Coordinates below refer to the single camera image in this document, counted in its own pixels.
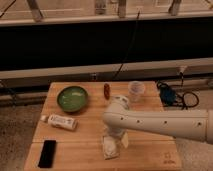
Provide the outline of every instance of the floor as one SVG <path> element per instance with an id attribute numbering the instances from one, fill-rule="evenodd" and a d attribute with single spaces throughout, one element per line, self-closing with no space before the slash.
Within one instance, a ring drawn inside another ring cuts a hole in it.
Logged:
<path id="1" fill-rule="evenodd" d="M 196 92 L 197 109 L 213 109 L 213 90 Z M 1 171 L 22 171 L 42 105 L 0 108 Z M 177 139 L 183 171 L 211 171 L 213 145 Z"/>

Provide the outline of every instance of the cup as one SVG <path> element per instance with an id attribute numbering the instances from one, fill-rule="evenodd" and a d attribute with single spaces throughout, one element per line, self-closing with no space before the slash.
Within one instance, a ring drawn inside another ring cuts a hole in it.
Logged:
<path id="1" fill-rule="evenodd" d="M 130 101 L 138 102 L 145 92 L 145 85 L 140 81 L 131 81 L 128 85 Z"/>

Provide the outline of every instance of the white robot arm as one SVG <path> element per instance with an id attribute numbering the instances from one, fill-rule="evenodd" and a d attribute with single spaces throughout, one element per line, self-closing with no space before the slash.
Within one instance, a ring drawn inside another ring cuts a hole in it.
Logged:
<path id="1" fill-rule="evenodd" d="M 213 111 L 131 111 L 128 98 L 116 96 L 103 121 L 112 137 L 121 138 L 125 129 L 133 129 L 213 144 Z"/>

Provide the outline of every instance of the smartphone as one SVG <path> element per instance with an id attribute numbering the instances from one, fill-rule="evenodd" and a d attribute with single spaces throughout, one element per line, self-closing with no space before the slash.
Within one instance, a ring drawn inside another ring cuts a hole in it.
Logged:
<path id="1" fill-rule="evenodd" d="M 41 151 L 40 160 L 38 163 L 38 167 L 40 168 L 51 168 L 54 154 L 56 148 L 56 141 L 55 140 L 45 140 L 44 145 Z"/>

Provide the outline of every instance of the electrical wire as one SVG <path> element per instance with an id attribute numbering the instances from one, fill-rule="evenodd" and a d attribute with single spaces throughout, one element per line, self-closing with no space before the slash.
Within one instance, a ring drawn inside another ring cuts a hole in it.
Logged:
<path id="1" fill-rule="evenodd" d="M 16 0 L 12 1 L 8 6 L 5 7 L 3 11 L 0 11 L 0 18 L 4 16 L 4 14 L 7 12 L 7 10 L 16 2 Z"/>
<path id="2" fill-rule="evenodd" d="M 184 92 L 181 95 L 173 90 L 171 86 L 163 82 L 158 82 L 157 88 L 160 90 L 160 97 L 165 107 L 181 107 L 182 110 L 188 110 L 188 108 L 196 107 L 200 102 L 199 97 L 191 91 Z M 187 104 L 186 96 L 188 95 L 192 95 L 195 98 L 194 104 Z"/>
<path id="3" fill-rule="evenodd" d="M 136 35 L 137 35 L 137 29 L 138 29 L 138 21 L 139 21 L 139 18 L 140 18 L 140 11 L 138 12 L 138 15 L 137 15 L 137 18 L 136 18 L 135 28 L 134 28 L 133 35 L 132 35 L 132 39 L 131 39 L 131 42 L 130 42 L 129 47 L 128 47 L 128 49 L 127 49 L 126 55 L 125 55 L 125 57 L 123 58 L 122 63 L 121 63 L 121 65 L 120 65 L 119 69 L 118 69 L 118 70 L 116 71 L 116 73 L 113 75 L 112 80 L 115 80 L 115 79 L 117 78 L 117 76 L 118 76 L 119 73 L 121 72 L 121 69 L 122 69 L 123 66 L 124 66 L 124 63 L 125 63 L 126 60 L 128 59 L 130 52 L 132 51 L 132 48 L 133 48 L 133 46 L 134 46 L 134 44 L 135 44 Z"/>

